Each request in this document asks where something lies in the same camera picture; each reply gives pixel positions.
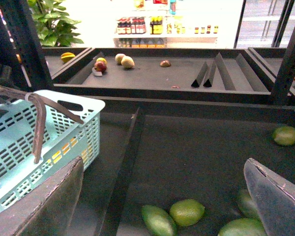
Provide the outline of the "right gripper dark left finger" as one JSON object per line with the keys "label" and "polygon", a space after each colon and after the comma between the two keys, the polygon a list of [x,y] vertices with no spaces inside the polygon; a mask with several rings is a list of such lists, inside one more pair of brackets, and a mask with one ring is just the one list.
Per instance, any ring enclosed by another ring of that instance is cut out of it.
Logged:
{"label": "right gripper dark left finger", "polygon": [[0,236],[64,236],[81,192],[83,161],[77,157],[0,213]]}

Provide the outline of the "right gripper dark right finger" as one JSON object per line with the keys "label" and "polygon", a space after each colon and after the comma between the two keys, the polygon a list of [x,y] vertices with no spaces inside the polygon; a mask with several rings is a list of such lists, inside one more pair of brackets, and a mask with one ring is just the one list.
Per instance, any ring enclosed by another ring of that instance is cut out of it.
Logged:
{"label": "right gripper dark right finger", "polygon": [[295,185],[253,158],[243,172],[267,235],[295,236]]}

